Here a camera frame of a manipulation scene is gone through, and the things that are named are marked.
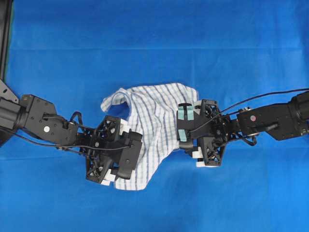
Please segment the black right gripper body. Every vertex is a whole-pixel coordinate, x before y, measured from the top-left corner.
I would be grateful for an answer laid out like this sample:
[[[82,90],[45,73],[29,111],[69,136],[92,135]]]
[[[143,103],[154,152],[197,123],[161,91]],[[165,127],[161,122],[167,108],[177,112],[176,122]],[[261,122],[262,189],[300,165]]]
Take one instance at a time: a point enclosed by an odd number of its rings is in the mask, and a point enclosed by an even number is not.
[[[195,128],[192,138],[197,141],[192,158],[197,167],[219,167],[222,164],[226,145],[235,140],[230,126],[230,115],[222,115],[216,101],[199,100],[194,103]]]

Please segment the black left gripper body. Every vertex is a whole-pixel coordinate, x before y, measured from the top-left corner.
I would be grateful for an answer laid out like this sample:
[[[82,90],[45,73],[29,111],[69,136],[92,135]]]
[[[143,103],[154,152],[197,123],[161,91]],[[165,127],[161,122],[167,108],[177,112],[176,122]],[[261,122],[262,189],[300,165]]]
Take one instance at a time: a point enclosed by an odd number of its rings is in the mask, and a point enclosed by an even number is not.
[[[123,132],[130,127],[124,119],[106,116],[98,127],[82,137],[80,152],[86,155],[86,179],[108,186],[117,180],[118,163],[124,145]]]

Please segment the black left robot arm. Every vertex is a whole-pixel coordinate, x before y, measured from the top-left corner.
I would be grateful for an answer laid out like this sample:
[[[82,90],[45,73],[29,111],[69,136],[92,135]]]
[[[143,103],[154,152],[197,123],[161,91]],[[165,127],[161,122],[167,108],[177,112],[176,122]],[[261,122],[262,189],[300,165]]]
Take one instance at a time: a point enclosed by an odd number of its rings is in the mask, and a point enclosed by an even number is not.
[[[0,83],[0,143],[18,130],[54,147],[85,157],[86,179],[109,185],[118,178],[130,179],[142,145],[142,135],[133,132],[125,120],[106,116],[95,128],[83,125],[82,114],[69,120],[56,112],[53,103],[34,95],[21,99]]]

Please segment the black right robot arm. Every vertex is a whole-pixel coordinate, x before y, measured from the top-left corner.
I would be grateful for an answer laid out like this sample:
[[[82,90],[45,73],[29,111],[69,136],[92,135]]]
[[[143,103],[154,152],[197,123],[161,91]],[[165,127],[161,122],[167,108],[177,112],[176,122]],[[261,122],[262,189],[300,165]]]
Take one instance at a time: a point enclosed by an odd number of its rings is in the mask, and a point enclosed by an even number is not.
[[[228,143],[243,141],[250,146],[257,143],[261,132],[277,141],[301,137],[309,133],[309,93],[300,93],[287,103],[276,103],[255,109],[242,109],[236,118],[223,115],[214,104],[202,100],[198,127],[190,133],[197,140],[192,157],[197,167],[221,166]]]

